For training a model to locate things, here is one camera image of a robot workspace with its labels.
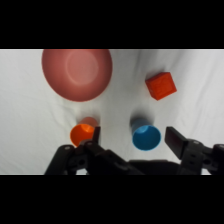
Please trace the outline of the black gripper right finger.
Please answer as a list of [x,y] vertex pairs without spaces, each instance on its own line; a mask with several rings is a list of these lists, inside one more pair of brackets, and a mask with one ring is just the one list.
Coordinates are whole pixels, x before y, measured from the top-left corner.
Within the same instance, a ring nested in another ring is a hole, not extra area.
[[165,132],[165,143],[178,159],[182,159],[184,148],[188,140],[173,127],[167,127]]

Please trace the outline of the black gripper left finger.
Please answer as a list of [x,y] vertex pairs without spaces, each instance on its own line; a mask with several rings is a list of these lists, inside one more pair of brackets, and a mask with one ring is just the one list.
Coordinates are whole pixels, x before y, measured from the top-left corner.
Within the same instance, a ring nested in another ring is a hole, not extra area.
[[82,151],[87,151],[91,154],[98,154],[100,152],[99,139],[100,139],[101,127],[97,126],[94,129],[93,136],[91,139],[86,139],[81,142],[79,148]]

